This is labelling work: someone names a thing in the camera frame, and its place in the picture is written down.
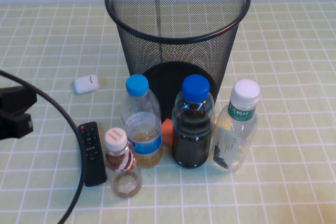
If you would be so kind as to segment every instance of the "black clamp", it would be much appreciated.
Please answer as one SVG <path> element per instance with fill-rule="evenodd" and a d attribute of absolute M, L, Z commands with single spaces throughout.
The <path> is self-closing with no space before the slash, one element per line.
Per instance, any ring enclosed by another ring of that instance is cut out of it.
<path fill-rule="evenodd" d="M 21 138 L 33 131 L 30 114 L 25 113 L 35 102 L 34 91 L 17 86 L 0 89 L 0 140 Z"/>

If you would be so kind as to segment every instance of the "green grid tablecloth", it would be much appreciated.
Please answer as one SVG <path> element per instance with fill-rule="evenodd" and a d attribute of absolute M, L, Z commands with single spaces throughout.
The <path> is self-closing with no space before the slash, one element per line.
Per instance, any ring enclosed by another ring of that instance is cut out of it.
<path fill-rule="evenodd" d="M 135 197 L 119 199 L 108 184 L 84 188 L 67 223 L 336 223 L 335 33 L 335 2 L 253 3 L 216 103 L 218 115 L 239 79 L 261 86 L 259 129 L 241 169 L 182 169 L 166 147 L 155 168 L 142 169 Z M 129 73 L 102 4 L 0 5 L 0 67 L 46 91 L 77 124 L 97 121 L 101 140 L 122 126 Z M 100 89 L 73 94 L 74 78 L 93 73 Z M 1 224 L 56 223 L 77 187 L 78 146 L 65 120 L 42 99 L 29 113 L 32 134 L 0 141 Z"/>

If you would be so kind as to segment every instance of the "black remote control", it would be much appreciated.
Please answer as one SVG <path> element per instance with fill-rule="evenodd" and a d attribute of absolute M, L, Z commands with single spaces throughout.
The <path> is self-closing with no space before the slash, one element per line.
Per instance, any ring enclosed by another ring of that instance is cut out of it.
<path fill-rule="evenodd" d="M 98 127 L 96 122 L 85 123 L 78 126 L 82 141 L 85 144 L 87 157 L 87 171 L 85 185 L 87 187 L 103 184 L 107 180 L 105 164 L 101 150 Z"/>

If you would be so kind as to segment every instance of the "blue label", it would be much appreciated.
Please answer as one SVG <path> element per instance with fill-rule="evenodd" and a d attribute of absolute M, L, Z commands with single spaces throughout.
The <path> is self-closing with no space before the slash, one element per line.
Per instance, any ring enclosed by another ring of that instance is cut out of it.
<path fill-rule="evenodd" d="M 135 153 L 140 155 L 149 155 L 156 152 L 161 147 L 161 133 L 149 142 L 137 142 L 128 138 Z"/>

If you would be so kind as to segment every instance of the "white label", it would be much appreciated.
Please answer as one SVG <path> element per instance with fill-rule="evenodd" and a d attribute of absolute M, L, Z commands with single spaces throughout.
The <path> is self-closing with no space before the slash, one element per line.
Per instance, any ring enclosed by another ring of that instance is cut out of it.
<path fill-rule="evenodd" d="M 232 132 L 217 128 L 214 161 L 225 169 L 230 169 L 238 153 L 240 142 Z"/>

